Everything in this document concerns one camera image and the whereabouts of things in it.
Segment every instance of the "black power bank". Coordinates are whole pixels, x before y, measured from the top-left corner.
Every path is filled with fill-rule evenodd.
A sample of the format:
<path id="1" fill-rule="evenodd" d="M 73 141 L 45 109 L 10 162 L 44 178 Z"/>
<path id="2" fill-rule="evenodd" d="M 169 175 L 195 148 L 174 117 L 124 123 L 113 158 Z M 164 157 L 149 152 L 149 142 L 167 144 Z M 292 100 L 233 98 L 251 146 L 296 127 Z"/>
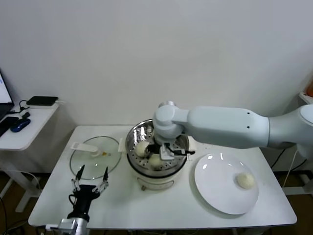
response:
<path id="1" fill-rule="evenodd" d="M 27 105 L 37 105 L 37 106 L 51 106 L 58 100 L 56 96 L 33 96 L 29 101 L 26 102 Z"/>

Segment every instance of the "computer mouse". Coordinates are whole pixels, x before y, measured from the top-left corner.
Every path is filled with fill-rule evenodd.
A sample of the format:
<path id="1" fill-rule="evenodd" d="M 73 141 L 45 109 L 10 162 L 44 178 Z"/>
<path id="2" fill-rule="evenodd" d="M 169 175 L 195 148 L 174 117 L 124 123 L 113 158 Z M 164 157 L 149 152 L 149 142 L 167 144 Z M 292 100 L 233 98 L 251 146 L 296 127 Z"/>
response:
<path id="1" fill-rule="evenodd" d="M 30 119 L 28 118 L 19 119 L 10 127 L 10 130 L 12 132 L 19 132 L 24 129 L 24 127 L 26 127 L 29 123 Z"/>

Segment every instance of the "white desk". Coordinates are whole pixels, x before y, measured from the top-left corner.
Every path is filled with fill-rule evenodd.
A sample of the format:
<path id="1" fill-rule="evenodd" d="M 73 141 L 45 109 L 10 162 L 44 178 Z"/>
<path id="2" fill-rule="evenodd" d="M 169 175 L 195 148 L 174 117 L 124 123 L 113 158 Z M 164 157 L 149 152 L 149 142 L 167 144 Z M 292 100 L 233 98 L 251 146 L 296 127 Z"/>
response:
<path id="1" fill-rule="evenodd" d="M 22 212 L 28 200 L 31 197 L 38 197 L 40 195 L 40 191 L 33 185 L 35 181 L 30 182 L 21 173 L 15 171 L 17 169 L 10 162 L 10 159 L 8 156 L 6 156 L 4 150 L 22 151 L 27 149 L 37 137 L 42 128 L 45 126 L 45 124 L 48 122 L 48 120 L 51 118 L 51 116 L 54 114 L 54 112 L 58 109 L 58 107 L 59 106 L 57 104 L 54 104 L 53 106 L 48 108 L 29 108 L 29 119 L 31 119 L 31 123 L 20 132 L 13 133 L 8 130 L 0 137 L 0 151 L 2 151 L 0 157 L 0 167 L 11 178 L 2 190 L 0 196 L 4 196 L 4 194 L 12 184 L 13 180 L 26 190 L 26 193 L 24 194 L 23 198 L 16 208 L 16 212 Z"/>
<path id="2" fill-rule="evenodd" d="M 79 126 L 75 129 L 58 160 L 33 212 L 29 224 L 58 224 L 72 211 L 68 195 L 72 192 L 69 169 L 73 142 L 96 136 L 124 138 L 131 126 Z M 164 191 L 142 191 L 126 156 L 109 174 L 109 187 L 91 203 L 90 229 L 191 229 L 238 228 L 293 224 L 297 221 L 286 196 L 258 148 L 232 151 L 259 179 L 259 199 L 252 211 L 241 216 L 221 213 L 209 206 L 199 195 L 193 181 L 196 159 L 209 148 L 221 148 L 197 143 L 193 161 L 188 161 L 180 179 Z M 81 184 L 98 184 L 81 180 Z"/>

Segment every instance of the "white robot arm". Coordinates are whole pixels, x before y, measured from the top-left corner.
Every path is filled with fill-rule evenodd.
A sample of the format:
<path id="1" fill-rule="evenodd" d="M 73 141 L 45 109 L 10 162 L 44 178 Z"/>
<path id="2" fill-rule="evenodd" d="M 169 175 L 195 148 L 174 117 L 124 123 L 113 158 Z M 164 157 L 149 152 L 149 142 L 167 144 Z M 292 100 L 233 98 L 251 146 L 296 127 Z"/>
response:
<path id="1" fill-rule="evenodd" d="M 153 125 L 155 140 L 162 146 L 182 133 L 198 142 L 242 149 L 279 147 L 288 142 L 297 144 L 299 153 L 313 160 L 313 105 L 270 118 L 239 108 L 182 110 L 168 101 L 159 105 Z"/>

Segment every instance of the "monitor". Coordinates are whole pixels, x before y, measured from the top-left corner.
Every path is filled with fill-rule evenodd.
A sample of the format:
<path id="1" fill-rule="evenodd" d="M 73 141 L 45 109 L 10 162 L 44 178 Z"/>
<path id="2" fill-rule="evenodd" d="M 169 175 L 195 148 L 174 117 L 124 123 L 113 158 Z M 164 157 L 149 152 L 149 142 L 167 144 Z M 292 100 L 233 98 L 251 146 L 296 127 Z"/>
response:
<path id="1" fill-rule="evenodd" d="M 13 103 L 13 101 L 0 73 L 0 104 L 4 103 Z"/>

